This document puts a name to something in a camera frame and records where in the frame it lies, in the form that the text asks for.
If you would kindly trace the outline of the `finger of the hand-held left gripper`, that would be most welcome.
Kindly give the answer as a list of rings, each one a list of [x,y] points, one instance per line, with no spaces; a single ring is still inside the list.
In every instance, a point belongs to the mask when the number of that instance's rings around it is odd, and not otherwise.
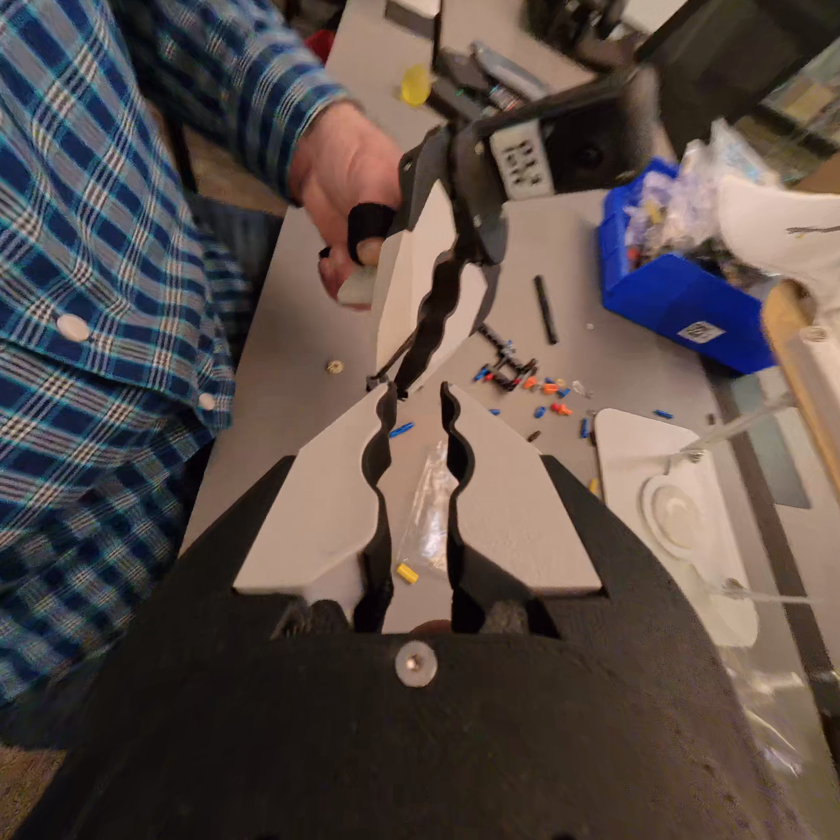
[[[434,186],[414,230],[389,237],[374,284],[374,371],[379,371],[415,330],[418,313],[431,292],[438,257],[455,242],[451,203]]]
[[[434,268],[415,337],[393,379],[400,401],[423,388],[483,323],[496,298],[500,273],[498,265],[458,259]]]

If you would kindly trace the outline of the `black lego frame assembly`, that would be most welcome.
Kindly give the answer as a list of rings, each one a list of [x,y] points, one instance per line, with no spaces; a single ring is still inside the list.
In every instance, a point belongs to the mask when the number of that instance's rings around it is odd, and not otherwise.
[[[478,334],[493,347],[496,360],[484,365],[473,377],[473,382],[493,382],[504,393],[510,393],[536,374],[539,368],[537,358],[521,360],[512,341],[501,338],[485,323],[477,328]]]

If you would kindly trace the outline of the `clear plastic dome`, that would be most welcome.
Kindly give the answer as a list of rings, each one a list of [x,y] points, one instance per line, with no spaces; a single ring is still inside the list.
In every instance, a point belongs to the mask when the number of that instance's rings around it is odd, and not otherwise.
[[[704,524],[694,499],[674,485],[657,486],[650,496],[650,517],[656,532],[679,550],[700,546]]]

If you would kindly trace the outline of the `clear bag of lego parts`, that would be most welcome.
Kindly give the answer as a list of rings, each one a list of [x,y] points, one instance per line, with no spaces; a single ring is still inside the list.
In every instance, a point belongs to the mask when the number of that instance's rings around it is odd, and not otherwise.
[[[719,647],[759,751],[786,793],[802,800],[837,792],[837,777],[811,688],[796,671],[761,670],[752,650]]]

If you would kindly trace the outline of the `person's left forearm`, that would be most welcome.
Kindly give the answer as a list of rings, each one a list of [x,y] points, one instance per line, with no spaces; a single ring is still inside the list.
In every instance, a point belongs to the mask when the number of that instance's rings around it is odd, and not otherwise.
[[[350,94],[272,2],[109,3],[142,93],[289,203],[298,143]]]

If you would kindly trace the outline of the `blue plastic bin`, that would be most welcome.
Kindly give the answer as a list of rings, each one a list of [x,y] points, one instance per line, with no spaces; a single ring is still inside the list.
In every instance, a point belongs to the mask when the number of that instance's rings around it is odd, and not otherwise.
[[[672,180],[677,166],[654,157],[636,179],[605,195],[597,234],[604,308],[741,375],[774,366],[760,299],[679,255],[631,268],[627,209],[638,204],[652,173]]]

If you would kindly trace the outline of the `small clear plastic bag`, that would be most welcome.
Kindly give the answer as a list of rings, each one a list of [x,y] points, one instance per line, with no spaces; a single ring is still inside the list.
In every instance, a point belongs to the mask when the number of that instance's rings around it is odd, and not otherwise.
[[[440,440],[429,449],[398,544],[396,566],[405,562],[419,575],[448,575],[448,512],[457,480],[448,469],[448,444]]]

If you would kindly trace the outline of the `black lego axle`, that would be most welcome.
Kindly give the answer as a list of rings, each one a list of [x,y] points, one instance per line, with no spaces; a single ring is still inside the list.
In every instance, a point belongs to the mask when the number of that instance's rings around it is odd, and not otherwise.
[[[413,347],[417,336],[417,329],[412,331],[404,342],[397,348],[392,357],[374,374],[368,375],[365,379],[365,389],[372,392],[381,384],[390,381],[390,371],[397,362]]]

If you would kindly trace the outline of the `yellow round object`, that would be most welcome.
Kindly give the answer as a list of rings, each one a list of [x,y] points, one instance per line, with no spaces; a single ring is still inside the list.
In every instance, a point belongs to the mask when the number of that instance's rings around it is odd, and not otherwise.
[[[431,73],[427,66],[422,64],[410,66],[402,76],[400,99],[413,109],[420,108],[429,99],[432,86]]]

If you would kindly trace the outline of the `dark box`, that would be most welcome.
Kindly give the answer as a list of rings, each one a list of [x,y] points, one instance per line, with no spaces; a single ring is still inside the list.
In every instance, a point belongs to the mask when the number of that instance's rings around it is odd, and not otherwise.
[[[838,1],[686,2],[637,50],[663,118],[739,119],[838,37]]]

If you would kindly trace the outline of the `bundle of clear bags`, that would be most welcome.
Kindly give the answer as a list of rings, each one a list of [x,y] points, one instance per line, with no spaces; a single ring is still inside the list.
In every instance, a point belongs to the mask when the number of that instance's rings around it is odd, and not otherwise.
[[[737,175],[758,186],[781,185],[778,173],[740,132],[726,120],[716,120],[708,142],[688,143],[676,175],[650,171],[642,181],[640,197],[625,205],[629,269],[674,255],[742,291],[764,282],[764,272],[742,262],[723,242],[718,184],[724,175]]]

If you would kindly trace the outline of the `blue plaid shirt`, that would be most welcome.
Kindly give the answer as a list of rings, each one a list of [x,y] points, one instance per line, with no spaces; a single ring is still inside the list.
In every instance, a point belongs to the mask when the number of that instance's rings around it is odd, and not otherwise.
[[[254,288],[110,2],[2,2],[2,742],[59,749],[172,567]]]

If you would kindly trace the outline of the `black flat remote bar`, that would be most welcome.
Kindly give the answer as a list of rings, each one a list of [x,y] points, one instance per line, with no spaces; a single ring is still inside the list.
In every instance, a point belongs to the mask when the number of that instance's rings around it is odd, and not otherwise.
[[[544,278],[540,275],[535,276],[533,278],[533,285],[539,307],[542,327],[545,333],[545,339],[549,346],[556,346],[559,343],[559,335],[550,306]]]

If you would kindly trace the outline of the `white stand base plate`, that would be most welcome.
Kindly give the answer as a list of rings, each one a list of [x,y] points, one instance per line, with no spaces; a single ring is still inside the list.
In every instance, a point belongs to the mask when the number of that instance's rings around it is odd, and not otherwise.
[[[749,579],[711,457],[693,462],[681,454],[697,436],[689,429],[613,408],[596,415],[593,430],[606,506],[670,574],[715,645],[751,648],[760,629],[754,603],[713,595],[704,585],[734,578],[748,588]],[[701,510],[698,548],[680,550],[657,534],[649,520],[649,504],[652,491],[662,485],[681,488]]]

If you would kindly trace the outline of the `person's left hand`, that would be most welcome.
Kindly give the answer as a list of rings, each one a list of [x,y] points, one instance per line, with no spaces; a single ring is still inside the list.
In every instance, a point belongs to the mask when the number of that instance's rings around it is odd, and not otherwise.
[[[401,159],[392,139],[351,101],[324,109],[296,146],[290,194],[330,249],[318,271],[333,300],[356,268],[347,248],[350,211],[364,203],[399,208]]]

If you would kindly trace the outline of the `grey cylinder tool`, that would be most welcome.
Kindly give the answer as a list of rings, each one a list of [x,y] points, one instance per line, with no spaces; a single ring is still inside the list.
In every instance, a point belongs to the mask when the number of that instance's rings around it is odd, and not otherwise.
[[[474,40],[469,47],[472,57],[487,75],[522,97],[535,101],[550,94],[545,82],[487,44]]]

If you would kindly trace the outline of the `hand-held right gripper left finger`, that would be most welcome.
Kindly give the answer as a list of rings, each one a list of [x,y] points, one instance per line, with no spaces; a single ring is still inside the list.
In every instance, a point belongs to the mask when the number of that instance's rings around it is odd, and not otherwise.
[[[238,594],[335,602],[356,632],[382,631],[392,535],[378,485],[396,408],[395,385],[378,384],[299,450],[234,578]]]

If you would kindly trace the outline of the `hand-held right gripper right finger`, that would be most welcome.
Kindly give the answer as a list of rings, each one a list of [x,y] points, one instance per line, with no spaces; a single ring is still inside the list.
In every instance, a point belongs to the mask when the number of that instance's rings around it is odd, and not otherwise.
[[[548,603],[603,583],[540,452],[463,388],[440,387],[453,632],[476,634],[506,605],[526,631],[556,634]]]

